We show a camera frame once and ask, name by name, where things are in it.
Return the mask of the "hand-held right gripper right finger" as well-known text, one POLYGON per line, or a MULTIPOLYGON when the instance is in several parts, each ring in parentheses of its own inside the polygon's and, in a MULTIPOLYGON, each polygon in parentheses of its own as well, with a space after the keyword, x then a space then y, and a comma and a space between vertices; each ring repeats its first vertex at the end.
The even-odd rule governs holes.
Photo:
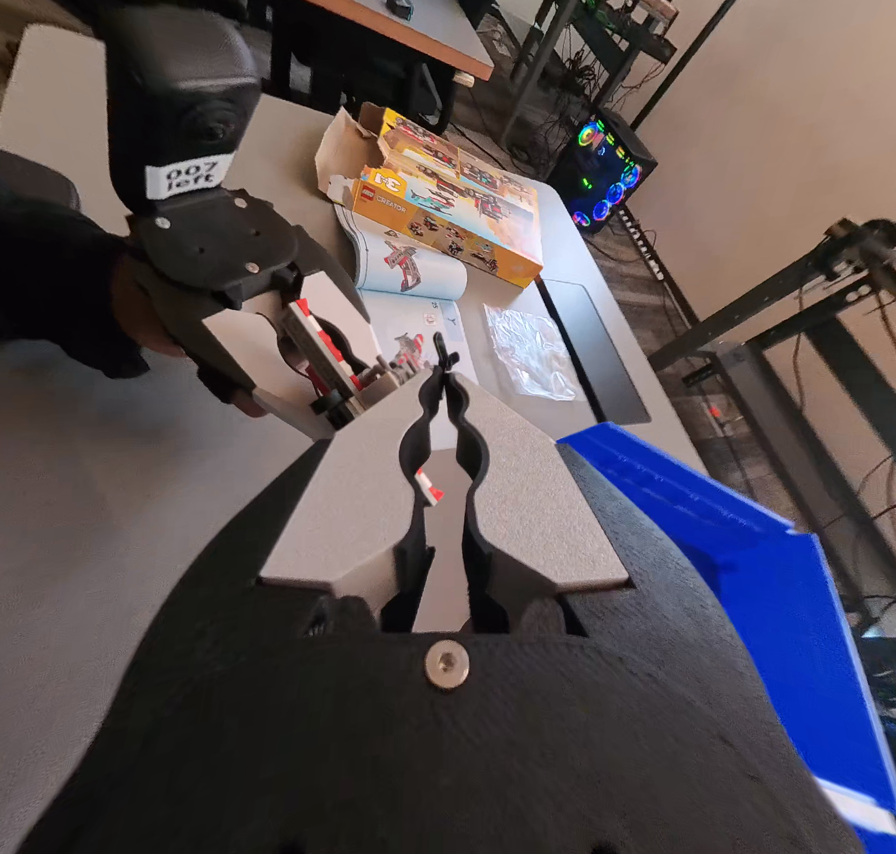
POLYGON ((458 372, 445 375, 445 404, 469 478, 462 558, 472 631, 509 633, 539 602, 629 584, 552 437, 458 372))

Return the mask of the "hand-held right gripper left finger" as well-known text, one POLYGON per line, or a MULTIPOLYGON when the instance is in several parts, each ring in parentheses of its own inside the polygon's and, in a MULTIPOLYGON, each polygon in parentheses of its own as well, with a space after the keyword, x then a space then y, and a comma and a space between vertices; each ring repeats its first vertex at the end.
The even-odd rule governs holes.
POLYGON ((420 471, 437 412, 438 371, 424 370, 327 441, 260 583, 355 597, 384 631, 410 632, 434 560, 438 495, 420 471))

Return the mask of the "red grey brick plane model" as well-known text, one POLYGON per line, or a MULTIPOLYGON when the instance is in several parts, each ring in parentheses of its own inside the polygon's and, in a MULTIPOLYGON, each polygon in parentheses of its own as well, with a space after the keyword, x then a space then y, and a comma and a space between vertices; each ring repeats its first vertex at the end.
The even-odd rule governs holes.
POLYGON ((287 362, 317 393, 310 405, 312 413, 334 430, 353 422, 424 369, 414 353, 399 354, 390 362, 376 354, 369 367, 353 368, 347 349, 337 345, 306 299, 289 302, 281 315, 280 331, 280 345, 288 341, 296 353, 287 362))

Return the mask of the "person's left forearm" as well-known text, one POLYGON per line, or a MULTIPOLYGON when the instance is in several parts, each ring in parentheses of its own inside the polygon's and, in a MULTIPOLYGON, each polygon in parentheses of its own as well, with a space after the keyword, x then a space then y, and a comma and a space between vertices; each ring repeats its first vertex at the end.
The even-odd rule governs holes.
POLYGON ((1 338, 46 341, 107 378, 150 366, 113 312, 113 279, 129 243, 78 211, 1 193, 1 338))

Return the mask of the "black desk pad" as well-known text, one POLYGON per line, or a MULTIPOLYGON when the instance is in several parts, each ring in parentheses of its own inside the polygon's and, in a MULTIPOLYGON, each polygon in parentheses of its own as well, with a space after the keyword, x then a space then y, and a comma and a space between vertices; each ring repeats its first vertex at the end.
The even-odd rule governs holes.
POLYGON ((598 421, 650 423, 651 415, 587 289, 577 283, 544 278, 537 285, 598 421))

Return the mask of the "grey desk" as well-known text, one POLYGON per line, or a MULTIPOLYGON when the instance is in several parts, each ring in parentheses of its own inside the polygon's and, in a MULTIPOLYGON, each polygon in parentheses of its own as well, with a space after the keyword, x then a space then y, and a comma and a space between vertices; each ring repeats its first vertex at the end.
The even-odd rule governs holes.
MULTIPOLYGON (((273 202, 354 273, 354 251, 317 185, 330 117, 259 104, 227 184, 273 202)), ((43 25, 19 44, 2 149, 67 177, 113 233, 127 211, 108 178, 101 42, 43 25)), ((706 473, 603 274, 557 196, 535 185, 549 279, 588 290, 651 417, 626 429, 706 473)), ((538 289, 472 271, 459 303, 480 386, 554 438, 590 427, 587 403, 507 393, 481 303, 543 312, 538 289)), ((184 361, 112 381, 43 343, 2 346, 2 852, 79 763, 133 652, 205 545, 311 441, 210 395, 184 361)))

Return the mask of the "person's left hand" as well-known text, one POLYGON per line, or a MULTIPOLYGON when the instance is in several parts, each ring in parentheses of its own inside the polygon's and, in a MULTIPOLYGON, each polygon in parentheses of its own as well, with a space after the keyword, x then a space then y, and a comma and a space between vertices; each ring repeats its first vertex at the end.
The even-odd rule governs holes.
MULTIPOLYGON (((129 256, 121 256, 110 283, 111 311, 118 326, 140 348, 174 358, 193 356, 169 336, 147 293, 135 275, 137 263, 129 256)), ((245 389, 237 386, 214 367, 197 362, 197 375, 218 400, 235 406, 243 414, 261 418, 267 411, 245 389)))

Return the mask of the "instruction booklet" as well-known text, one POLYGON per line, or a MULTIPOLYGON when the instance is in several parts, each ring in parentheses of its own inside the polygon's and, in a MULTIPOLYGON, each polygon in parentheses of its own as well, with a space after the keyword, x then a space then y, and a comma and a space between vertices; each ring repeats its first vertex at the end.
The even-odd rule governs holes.
POLYGON ((464 263, 336 204, 335 215, 356 254, 355 286, 388 363, 418 368, 438 364, 441 333, 454 370, 477 381, 457 301, 464 294, 464 263))

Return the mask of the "clear plastic bag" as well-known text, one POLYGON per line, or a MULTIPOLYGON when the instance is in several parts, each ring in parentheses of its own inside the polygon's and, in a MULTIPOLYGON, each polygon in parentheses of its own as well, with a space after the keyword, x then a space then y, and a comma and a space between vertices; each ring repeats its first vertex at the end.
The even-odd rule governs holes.
POLYGON ((585 402, 572 357, 553 319, 487 305, 483 311, 491 344, 516 395, 585 402))

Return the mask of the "black office chair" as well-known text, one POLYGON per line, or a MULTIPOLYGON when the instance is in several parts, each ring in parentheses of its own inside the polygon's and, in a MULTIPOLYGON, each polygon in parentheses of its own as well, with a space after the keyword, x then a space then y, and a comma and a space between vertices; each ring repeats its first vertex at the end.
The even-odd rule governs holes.
POLYGON ((82 203, 74 183, 50 167, 12 152, 1 150, 1 184, 19 196, 40 199, 81 212, 82 203))

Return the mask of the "blue plastic bin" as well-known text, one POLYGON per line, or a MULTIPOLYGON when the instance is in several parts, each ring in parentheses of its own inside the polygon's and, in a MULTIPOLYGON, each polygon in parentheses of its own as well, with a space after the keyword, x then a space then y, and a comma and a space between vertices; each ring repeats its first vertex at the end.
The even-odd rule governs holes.
POLYGON ((560 443, 689 558, 829 801, 867 852, 894 852, 894 761, 818 539, 615 424, 560 443))

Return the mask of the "power strip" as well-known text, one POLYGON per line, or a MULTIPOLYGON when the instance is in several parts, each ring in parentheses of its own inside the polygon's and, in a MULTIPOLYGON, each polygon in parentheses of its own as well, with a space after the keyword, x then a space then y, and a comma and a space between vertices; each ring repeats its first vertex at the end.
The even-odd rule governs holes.
POLYGON ((671 286, 674 279, 658 254, 655 247, 655 238, 651 237, 652 233, 648 233, 643 229, 628 208, 619 207, 616 211, 616 216, 618 217, 618 225, 625 231, 642 261, 651 270, 657 281, 671 286))

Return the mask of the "wood-edged grey table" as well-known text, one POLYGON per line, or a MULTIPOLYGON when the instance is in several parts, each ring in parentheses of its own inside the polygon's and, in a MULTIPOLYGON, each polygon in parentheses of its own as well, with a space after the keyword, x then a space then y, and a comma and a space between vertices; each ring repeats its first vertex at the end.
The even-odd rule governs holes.
POLYGON ((411 20, 394 17, 385 0, 302 0, 408 46, 455 71, 487 80, 494 65, 458 0, 411 0, 411 20))

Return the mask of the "equipment shelf rack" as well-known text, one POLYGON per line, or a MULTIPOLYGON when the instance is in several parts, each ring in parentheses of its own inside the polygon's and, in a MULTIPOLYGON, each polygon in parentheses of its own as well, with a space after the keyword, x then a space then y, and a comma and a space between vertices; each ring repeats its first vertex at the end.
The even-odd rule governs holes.
POLYGON ((674 0, 542 0, 511 68, 511 106, 499 143, 507 144, 565 33, 575 31, 590 55, 588 72, 568 68, 566 76, 580 74, 577 87, 595 110, 612 100, 639 57, 660 69, 671 62, 677 49, 667 34, 677 18, 674 0))

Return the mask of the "black stand pole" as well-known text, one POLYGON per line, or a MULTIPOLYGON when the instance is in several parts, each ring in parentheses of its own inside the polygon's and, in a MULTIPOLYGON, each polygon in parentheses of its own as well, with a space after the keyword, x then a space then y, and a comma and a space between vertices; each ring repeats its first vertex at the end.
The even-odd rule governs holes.
POLYGON ((738 1, 739 0, 723 0, 719 8, 715 10, 711 18, 705 23, 694 40, 681 54, 674 66, 666 73, 658 87, 631 121, 630 127, 634 132, 639 130, 647 117, 657 107, 658 103, 666 96, 668 90, 675 84, 678 77, 681 76, 686 67, 699 53, 700 49, 709 40, 712 33, 715 32, 721 21, 734 8, 738 1))

